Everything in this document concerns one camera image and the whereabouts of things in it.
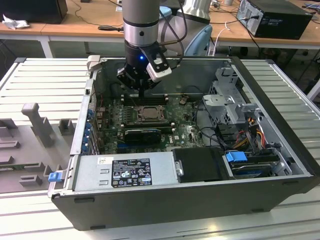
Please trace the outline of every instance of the slotted aluminum surface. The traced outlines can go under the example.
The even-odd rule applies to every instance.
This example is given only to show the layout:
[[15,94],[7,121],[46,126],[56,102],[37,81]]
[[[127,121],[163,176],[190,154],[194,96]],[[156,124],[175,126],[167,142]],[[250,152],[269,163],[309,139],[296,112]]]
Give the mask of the slotted aluminum surface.
[[[72,62],[68,59],[65,61],[70,64]],[[270,71],[272,67],[264,63],[264,67],[268,67]],[[252,61],[250,64],[254,67],[254,64],[261,65],[261,62]],[[277,76],[256,76],[255,78],[286,83]],[[277,104],[294,106],[296,103],[301,103],[301,99],[294,91],[267,92],[267,95],[276,106]],[[43,103],[49,102],[45,97],[43,98]],[[290,120],[288,121],[290,124],[299,124],[300,120],[313,122],[319,119],[312,111],[303,114],[301,112],[281,114],[285,119]],[[314,141],[314,138],[309,138],[309,142],[310,146],[315,147],[309,149],[319,148],[319,142]],[[231,207],[240,208],[241,206],[237,205],[235,199],[234,206]],[[6,240],[318,240],[320,239],[320,187],[315,187],[306,194],[293,195],[270,212],[94,231],[74,229],[47,197],[45,191],[36,195],[30,192],[25,196],[17,194],[12,197],[3,197],[0,195],[0,223],[0,236]]]
[[[264,60],[242,62],[314,159],[320,163],[319,109],[275,64]],[[244,92],[254,103],[248,89],[244,88]]]
[[21,109],[25,103],[38,103],[40,116],[51,124],[60,119],[77,123],[89,78],[85,58],[27,58],[0,87],[0,119],[29,125]]

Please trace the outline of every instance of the white cable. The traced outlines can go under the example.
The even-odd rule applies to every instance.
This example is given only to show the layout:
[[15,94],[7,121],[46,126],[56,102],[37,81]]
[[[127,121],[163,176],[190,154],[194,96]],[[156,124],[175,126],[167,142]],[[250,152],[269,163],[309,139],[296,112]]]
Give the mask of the white cable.
[[312,7],[313,5],[317,5],[317,4],[320,4],[320,2],[316,2],[314,4],[311,4],[311,5],[307,6],[307,7],[305,7],[304,9],[308,9],[308,8]]
[[215,43],[214,43],[214,49],[213,49],[212,56],[215,56],[215,54],[216,54],[218,38],[219,38],[220,34],[221,34],[224,30],[229,30],[229,31],[230,31],[230,28],[224,28],[224,29],[222,29],[222,30],[219,32],[218,36],[216,36],[216,40],[215,40]]
[[[237,23],[237,22],[242,21],[242,20],[247,20],[247,19],[248,19],[247,17],[244,17],[244,18],[239,19],[238,21],[234,21],[234,23]],[[220,34],[221,34],[224,30],[229,30],[229,31],[231,31],[231,29],[228,28],[228,26],[227,26],[228,23],[229,23],[228,21],[226,21],[226,22],[224,23],[224,27],[225,27],[225,28],[222,29],[222,30],[219,32],[218,36],[216,36],[215,43],[214,43],[214,48],[213,48],[213,53],[212,53],[212,56],[213,56],[213,57],[214,57],[215,54],[216,54],[217,43],[218,43],[218,38],[219,38]]]

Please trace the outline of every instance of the computer case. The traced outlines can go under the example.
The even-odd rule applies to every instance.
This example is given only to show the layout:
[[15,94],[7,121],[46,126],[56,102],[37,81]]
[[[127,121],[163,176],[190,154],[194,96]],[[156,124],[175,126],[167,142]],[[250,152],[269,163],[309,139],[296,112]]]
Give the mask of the computer case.
[[60,24],[67,14],[66,0],[1,0],[0,19],[3,15],[14,20],[45,24]]
[[300,39],[312,17],[285,0],[242,0],[236,14],[239,20],[249,19],[240,22],[256,38],[294,40]]

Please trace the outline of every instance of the yellow wire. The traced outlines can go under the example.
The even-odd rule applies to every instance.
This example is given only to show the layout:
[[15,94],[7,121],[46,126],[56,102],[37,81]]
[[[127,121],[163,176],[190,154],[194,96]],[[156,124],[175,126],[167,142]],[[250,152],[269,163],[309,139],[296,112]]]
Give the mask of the yellow wire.
[[262,142],[263,142],[263,136],[262,136],[262,133],[260,131],[256,131],[257,134],[260,135],[260,138],[261,138],[261,146],[263,147],[262,145]]
[[246,138],[245,140],[239,142],[237,145],[235,145],[233,148],[236,149],[236,148],[239,148],[241,147],[243,144],[245,144],[246,142],[248,141],[248,138]]

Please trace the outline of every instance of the power supply label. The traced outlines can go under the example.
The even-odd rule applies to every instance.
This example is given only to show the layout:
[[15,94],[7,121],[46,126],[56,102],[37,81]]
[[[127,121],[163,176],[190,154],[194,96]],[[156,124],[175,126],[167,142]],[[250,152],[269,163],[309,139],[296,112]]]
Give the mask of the power supply label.
[[127,188],[147,185],[152,185],[149,158],[112,161],[112,187]]

